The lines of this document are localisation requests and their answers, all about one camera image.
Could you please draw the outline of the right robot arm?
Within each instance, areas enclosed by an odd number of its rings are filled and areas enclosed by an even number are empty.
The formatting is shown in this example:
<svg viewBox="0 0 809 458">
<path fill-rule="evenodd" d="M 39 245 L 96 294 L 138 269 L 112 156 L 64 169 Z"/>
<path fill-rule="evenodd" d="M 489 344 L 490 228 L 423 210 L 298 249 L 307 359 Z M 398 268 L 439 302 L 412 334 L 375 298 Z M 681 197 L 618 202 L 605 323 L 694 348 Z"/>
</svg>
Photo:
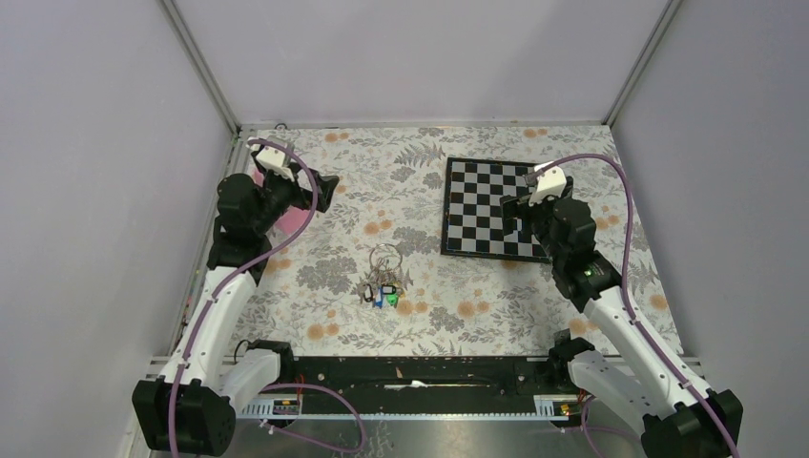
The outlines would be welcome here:
<svg viewBox="0 0 809 458">
<path fill-rule="evenodd" d="M 711 388 L 647 325 L 624 278 L 596 249 L 589 205 L 571 192 L 567 178 L 503 197 L 504 231 L 530 231 L 551 260 L 559 292 L 598 326 L 633 374 L 576 338 L 550 351 L 550 386 L 590 393 L 633 429 L 649 457 L 737 457 L 740 400 L 730 389 Z"/>
</svg>

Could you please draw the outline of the keyring with coloured keys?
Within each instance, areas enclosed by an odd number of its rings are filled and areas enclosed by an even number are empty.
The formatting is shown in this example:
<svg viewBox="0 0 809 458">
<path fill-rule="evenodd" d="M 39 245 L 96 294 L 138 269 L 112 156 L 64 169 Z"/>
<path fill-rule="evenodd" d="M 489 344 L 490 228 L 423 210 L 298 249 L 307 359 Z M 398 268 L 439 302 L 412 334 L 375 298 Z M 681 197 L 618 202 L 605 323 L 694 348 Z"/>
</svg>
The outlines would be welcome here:
<svg viewBox="0 0 809 458">
<path fill-rule="evenodd" d="M 360 303 L 376 309 L 399 307 L 405 291 L 404 255 L 392 243 L 379 243 L 368 254 L 368 269 L 356 288 Z"/>
</svg>

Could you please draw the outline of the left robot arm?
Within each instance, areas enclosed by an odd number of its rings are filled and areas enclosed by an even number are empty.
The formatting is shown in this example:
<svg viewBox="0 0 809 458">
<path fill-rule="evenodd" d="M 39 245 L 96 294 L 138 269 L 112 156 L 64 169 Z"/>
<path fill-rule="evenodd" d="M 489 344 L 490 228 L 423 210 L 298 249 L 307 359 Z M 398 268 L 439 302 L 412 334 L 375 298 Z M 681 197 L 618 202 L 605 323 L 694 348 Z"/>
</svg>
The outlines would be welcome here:
<svg viewBox="0 0 809 458">
<path fill-rule="evenodd" d="M 306 217 L 326 212 L 340 182 L 315 170 L 306 176 L 313 190 L 273 172 L 264 173 L 261 183 L 246 174 L 219 183 L 213 245 L 188 330 L 156 378 L 139 381 L 133 392 L 149 449 L 219 457 L 231 444 L 238 414 L 263 387 L 283 392 L 295 382 L 287 343 L 259 343 L 230 371 L 220 370 L 273 249 L 269 229 L 292 207 Z"/>
</svg>

